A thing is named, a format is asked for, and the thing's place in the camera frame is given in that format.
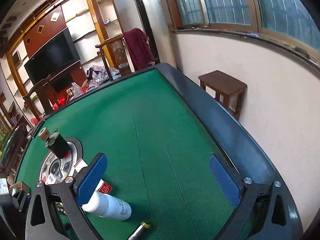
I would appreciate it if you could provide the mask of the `white bottle blue label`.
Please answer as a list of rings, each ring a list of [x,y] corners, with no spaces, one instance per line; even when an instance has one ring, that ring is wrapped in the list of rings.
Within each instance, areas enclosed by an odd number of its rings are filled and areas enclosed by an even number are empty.
[[[121,221],[129,219],[132,213],[127,202],[98,191],[94,191],[89,202],[82,205],[82,209],[99,217]]]

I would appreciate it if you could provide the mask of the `black marker yellow cap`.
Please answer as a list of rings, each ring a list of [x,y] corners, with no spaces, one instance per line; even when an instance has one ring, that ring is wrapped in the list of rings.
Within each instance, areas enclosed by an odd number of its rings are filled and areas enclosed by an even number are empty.
[[[127,237],[127,240],[142,239],[146,232],[151,228],[151,225],[146,222],[141,222],[140,225],[134,230],[133,233]]]

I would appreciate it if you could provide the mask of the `long white medicine box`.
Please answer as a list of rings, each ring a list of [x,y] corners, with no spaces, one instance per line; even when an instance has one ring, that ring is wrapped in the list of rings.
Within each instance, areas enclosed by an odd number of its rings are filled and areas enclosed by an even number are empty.
[[[80,172],[83,168],[87,167],[88,164],[84,161],[84,159],[80,158],[74,165],[74,169],[76,172]],[[98,174],[90,175],[86,182],[90,182],[95,186],[95,191],[103,193],[103,194],[110,194],[112,191],[112,186],[104,181],[102,178],[98,180]]]

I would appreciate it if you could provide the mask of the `round table centre console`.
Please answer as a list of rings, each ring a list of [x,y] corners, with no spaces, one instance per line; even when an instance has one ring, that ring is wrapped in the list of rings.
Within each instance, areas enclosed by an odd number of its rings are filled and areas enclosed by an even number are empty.
[[[79,139],[75,137],[68,137],[66,141],[70,147],[70,152],[67,157],[59,159],[53,152],[48,151],[44,158],[41,168],[39,170],[38,180],[45,183],[51,183],[48,177],[52,173],[59,180],[64,180],[66,177],[77,175],[75,169],[76,163],[83,158],[83,148]]]

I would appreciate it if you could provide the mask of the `small grey carton box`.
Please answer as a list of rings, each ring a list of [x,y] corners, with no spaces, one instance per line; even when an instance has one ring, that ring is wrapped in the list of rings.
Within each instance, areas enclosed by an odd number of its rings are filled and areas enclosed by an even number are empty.
[[[61,182],[62,182],[62,179],[60,179],[56,175],[50,173],[49,176],[46,178],[45,184],[46,185],[53,185],[53,184],[59,184]]]

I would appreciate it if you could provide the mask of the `cardboard tray box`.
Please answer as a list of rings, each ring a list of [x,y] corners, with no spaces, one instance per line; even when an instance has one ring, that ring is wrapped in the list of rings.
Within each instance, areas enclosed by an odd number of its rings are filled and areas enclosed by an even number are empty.
[[[30,197],[30,187],[23,181],[19,181],[10,187],[12,201],[20,206]]]

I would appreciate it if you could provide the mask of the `dark side table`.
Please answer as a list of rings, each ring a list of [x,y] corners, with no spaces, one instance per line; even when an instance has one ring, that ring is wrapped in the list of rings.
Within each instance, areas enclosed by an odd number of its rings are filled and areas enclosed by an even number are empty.
[[[1,151],[1,173],[8,176],[18,157],[21,153],[21,148],[25,148],[27,145],[27,128],[25,124],[18,125],[9,135],[4,147]]]

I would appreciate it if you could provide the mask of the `brown wooden stool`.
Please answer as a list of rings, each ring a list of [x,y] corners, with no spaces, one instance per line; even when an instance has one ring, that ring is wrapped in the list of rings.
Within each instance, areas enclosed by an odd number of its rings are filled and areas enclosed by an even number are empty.
[[[215,92],[215,100],[220,103],[236,120],[239,120],[247,85],[220,70],[200,75],[200,87]],[[236,96],[235,110],[230,108],[231,98]]]

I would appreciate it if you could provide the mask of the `wooden chair near television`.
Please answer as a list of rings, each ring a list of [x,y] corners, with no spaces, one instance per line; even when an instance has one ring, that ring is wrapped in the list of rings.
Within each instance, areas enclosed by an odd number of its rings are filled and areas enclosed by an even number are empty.
[[[22,96],[25,103],[32,103],[31,95],[36,93],[45,115],[50,115],[55,111],[54,105],[57,105],[58,108],[61,106],[52,87],[51,79],[52,75],[49,74],[45,79],[36,83],[26,95]]]

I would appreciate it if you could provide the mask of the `pile of clothes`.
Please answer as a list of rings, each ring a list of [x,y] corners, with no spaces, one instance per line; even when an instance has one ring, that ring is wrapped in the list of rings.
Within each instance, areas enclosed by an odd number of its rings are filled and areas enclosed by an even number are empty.
[[[105,67],[103,66],[91,66],[87,72],[87,82],[89,87],[98,87],[110,81],[110,77]]]

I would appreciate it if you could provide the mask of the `black television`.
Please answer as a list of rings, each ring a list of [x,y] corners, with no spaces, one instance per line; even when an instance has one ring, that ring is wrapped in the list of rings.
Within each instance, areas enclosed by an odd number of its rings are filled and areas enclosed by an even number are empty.
[[[48,75],[56,74],[78,61],[80,56],[66,28],[30,57],[24,68],[35,85]]]

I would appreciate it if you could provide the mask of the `wooden chair with cloth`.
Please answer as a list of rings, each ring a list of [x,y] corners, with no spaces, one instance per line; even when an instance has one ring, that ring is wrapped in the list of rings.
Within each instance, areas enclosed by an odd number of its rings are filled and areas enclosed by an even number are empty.
[[[95,45],[100,50],[105,68],[109,67],[119,70],[121,76],[132,73],[123,44],[123,33],[117,34],[106,39],[101,44]]]

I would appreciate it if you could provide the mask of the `maroon cloth on chair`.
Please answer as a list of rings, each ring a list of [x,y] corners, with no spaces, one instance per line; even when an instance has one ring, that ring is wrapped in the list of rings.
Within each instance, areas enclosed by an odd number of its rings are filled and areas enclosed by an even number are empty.
[[[135,71],[147,68],[156,63],[149,47],[149,37],[139,28],[123,33],[124,40]]]

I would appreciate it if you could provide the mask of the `white standing air conditioner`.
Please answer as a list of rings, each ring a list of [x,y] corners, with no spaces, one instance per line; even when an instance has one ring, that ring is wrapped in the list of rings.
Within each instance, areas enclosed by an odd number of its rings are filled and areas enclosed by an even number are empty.
[[[160,0],[135,0],[144,33],[149,38],[149,47],[158,62],[176,67],[169,28]]]

